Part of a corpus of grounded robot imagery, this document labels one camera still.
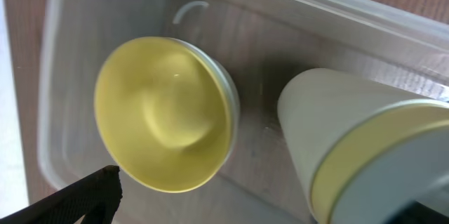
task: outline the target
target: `white cup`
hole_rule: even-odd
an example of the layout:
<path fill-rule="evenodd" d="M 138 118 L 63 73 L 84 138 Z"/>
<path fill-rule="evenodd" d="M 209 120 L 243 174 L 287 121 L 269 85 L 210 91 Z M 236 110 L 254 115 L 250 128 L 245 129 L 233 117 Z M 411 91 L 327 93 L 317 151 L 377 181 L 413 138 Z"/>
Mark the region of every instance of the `white cup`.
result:
<path fill-rule="evenodd" d="M 422 110 L 430 114 L 429 118 L 407 116 Z M 434 116 L 433 110 L 441 113 L 440 117 Z M 414 128 L 449 129 L 449 121 L 444 119 L 446 113 L 449 115 L 448 105 L 443 102 L 327 69 L 297 75 L 284 88 L 278 103 L 279 121 L 298 178 L 309 208 L 320 223 L 330 222 L 339 198 L 356 174 L 387 150 L 407 141 L 403 140 L 403 132 L 406 138 L 416 138 L 421 131 L 411 131 Z M 379 139 L 379 143 L 369 138 Z"/>

